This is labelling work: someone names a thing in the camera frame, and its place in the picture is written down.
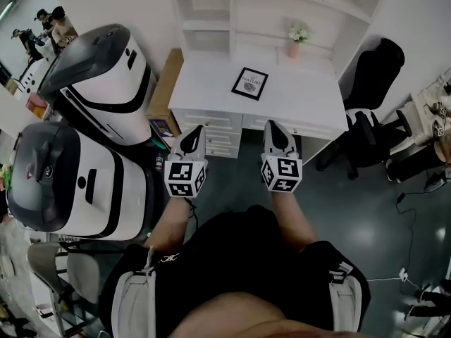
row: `power outlet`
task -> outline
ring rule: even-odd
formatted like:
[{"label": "power outlet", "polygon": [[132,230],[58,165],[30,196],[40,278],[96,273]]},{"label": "power outlet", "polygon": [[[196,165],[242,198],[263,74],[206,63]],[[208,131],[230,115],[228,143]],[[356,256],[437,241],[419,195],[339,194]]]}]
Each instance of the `power outlet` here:
[{"label": "power outlet", "polygon": [[406,270],[403,268],[400,270],[400,279],[402,282],[405,282],[407,280],[407,277],[409,277],[409,275],[407,274]]}]

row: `black office chair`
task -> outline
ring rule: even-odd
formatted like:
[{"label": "black office chair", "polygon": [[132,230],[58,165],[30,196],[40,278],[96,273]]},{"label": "black office chair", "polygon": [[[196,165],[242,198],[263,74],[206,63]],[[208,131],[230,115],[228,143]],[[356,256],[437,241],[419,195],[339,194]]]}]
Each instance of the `black office chair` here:
[{"label": "black office chair", "polygon": [[[383,38],[373,51],[364,51],[357,63],[354,85],[345,109],[374,110],[381,106],[391,84],[404,65],[404,52],[389,39]],[[356,121],[347,116],[349,131],[337,138],[338,150],[322,163],[317,161],[316,168],[325,170],[341,153],[345,153],[349,163],[348,177],[359,177],[357,168],[369,167],[390,156],[390,149],[411,137],[412,131],[402,111],[396,111],[398,119],[382,125],[371,112],[373,126],[363,112],[355,114]]]}]

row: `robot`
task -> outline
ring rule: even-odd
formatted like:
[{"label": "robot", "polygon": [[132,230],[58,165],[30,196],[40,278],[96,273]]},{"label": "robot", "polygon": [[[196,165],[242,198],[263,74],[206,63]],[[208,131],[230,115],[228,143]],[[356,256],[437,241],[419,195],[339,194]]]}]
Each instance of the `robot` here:
[{"label": "robot", "polygon": [[[270,192],[293,192],[302,180],[302,159],[295,138],[279,123],[268,120],[264,130],[261,175]],[[184,132],[173,143],[164,164],[170,196],[195,198],[206,179],[205,128]]]}]

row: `black glossy lid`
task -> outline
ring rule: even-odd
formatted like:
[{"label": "black glossy lid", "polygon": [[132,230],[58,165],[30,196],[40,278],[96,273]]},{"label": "black glossy lid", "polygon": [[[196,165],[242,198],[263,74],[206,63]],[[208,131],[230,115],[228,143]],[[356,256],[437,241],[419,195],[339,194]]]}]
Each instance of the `black glossy lid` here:
[{"label": "black glossy lid", "polygon": [[39,93],[49,94],[106,73],[117,64],[129,40],[129,29],[119,24],[105,25],[80,35],[51,64]]},{"label": "black glossy lid", "polygon": [[80,162],[78,133],[62,123],[28,125],[18,142],[8,192],[16,219],[43,232],[60,230],[70,217]]}]

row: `pink vase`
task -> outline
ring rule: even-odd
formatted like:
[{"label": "pink vase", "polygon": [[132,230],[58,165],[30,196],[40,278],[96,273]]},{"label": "pink vase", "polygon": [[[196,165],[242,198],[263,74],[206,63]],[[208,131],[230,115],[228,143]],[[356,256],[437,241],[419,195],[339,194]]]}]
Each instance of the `pink vase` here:
[{"label": "pink vase", "polygon": [[299,53],[299,43],[292,42],[290,46],[290,50],[288,52],[288,57],[291,59],[296,59]]}]

